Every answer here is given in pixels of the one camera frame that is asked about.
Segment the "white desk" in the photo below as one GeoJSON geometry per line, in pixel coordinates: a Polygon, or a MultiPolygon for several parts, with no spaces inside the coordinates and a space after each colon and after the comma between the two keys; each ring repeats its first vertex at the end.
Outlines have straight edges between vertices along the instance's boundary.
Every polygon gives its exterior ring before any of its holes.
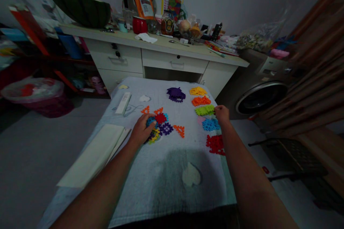
{"type": "Polygon", "coordinates": [[[63,24],[61,29],[66,34],[84,38],[109,94],[122,79],[128,76],[145,78],[144,67],[154,67],[201,74],[197,82],[206,85],[216,98],[237,67],[249,65],[239,57],[222,58],[205,45],[187,47],[157,35],[150,35],[158,39],[151,44],[136,40],[132,31],[107,33],[73,24],[63,24]]]}

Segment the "white heart cutout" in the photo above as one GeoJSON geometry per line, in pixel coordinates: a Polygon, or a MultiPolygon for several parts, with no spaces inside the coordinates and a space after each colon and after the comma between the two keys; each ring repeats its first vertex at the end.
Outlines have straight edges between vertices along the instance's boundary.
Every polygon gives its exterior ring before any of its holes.
{"type": "Polygon", "coordinates": [[[190,162],[187,163],[186,169],[183,171],[183,182],[186,186],[192,187],[193,184],[199,185],[201,183],[201,175],[197,168],[190,162]]]}

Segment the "gray floor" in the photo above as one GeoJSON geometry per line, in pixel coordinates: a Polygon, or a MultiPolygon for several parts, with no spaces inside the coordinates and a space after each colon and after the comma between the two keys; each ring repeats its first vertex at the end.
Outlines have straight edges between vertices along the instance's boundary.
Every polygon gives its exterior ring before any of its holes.
{"type": "MultiPolygon", "coordinates": [[[[98,123],[109,99],[77,99],[70,114],[44,118],[29,112],[0,134],[0,228],[35,228],[56,191],[56,183],[73,164],[98,123]]],[[[0,117],[0,124],[8,116],[0,117]]],[[[265,139],[248,120],[232,121],[244,144],[265,139]]],[[[273,170],[261,147],[248,148],[261,166],[273,170]]],[[[344,228],[333,211],[319,210],[300,182],[273,182],[300,228],[344,228]]]]}
{"type": "Polygon", "coordinates": [[[29,112],[0,134],[0,228],[36,228],[109,103],[85,98],[54,119],[29,112]]]}

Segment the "forearm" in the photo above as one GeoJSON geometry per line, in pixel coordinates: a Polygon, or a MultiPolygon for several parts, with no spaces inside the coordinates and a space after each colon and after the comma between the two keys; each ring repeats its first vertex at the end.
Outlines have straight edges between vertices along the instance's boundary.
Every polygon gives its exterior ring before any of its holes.
{"type": "Polygon", "coordinates": [[[139,145],[130,139],[51,228],[107,228],[139,145]]]}
{"type": "Polygon", "coordinates": [[[236,189],[240,189],[245,194],[257,191],[275,193],[263,170],[246,149],[232,124],[228,121],[221,125],[221,129],[227,164],[236,189]]]}
{"type": "Polygon", "coordinates": [[[228,168],[240,217],[248,228],[297,228],[264,172],[232,124],[221,125],[228,168]]]}

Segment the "plastic bag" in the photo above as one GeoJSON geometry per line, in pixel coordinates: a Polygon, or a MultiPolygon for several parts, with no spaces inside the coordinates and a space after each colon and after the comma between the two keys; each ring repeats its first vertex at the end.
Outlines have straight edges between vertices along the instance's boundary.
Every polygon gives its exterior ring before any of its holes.
{"type": "Polygon", "coordinates": [[[278,21],[258,24],[240,34],[236,42],[237,49],[251,48],[266,53],[277,39],[286,21],[289,8],[285,8],[278,21]]]}
{"type": "Polygon", "coordinates": [[[64,86],[63,82],[50,78],[27,78],[7,85],[1,95],[12,103],[33,103],[60,97],[64,86]]]}

